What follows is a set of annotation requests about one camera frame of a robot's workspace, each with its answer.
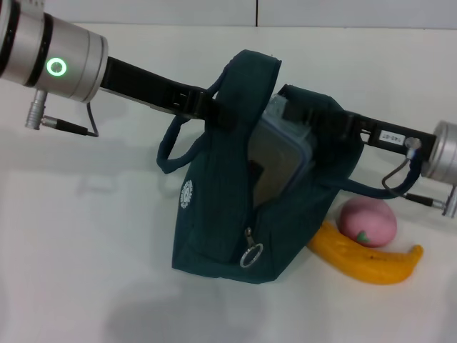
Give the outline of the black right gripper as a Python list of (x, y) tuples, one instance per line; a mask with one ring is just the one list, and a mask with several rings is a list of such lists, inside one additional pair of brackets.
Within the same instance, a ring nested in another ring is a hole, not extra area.
[(419, 139), (421, 148), (418, 155), (422, 160), (429, 159), (436, 135), (368, 118), (351, 111), (343, 111), (342, 114), (342, 111), (342, 107), (331, 97), (290, 98), (283, 111), (283, 119), (308, 124), (315, 136), (345, 139), (344, 114), (348, 120), (348, 131), (367, 134), (367, 145), (397, 154), (406, 154), (406, 140)]

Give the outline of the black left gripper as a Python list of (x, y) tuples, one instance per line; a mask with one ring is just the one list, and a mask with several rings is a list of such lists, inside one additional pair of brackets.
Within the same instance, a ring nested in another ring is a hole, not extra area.
[(217, 100), (205, 89), (166, 79), (109, 57), (101, 89), (175, 116), (204, 119), (204, 131), (233, 131), (254, 123), (255, 98), (238, 94)]

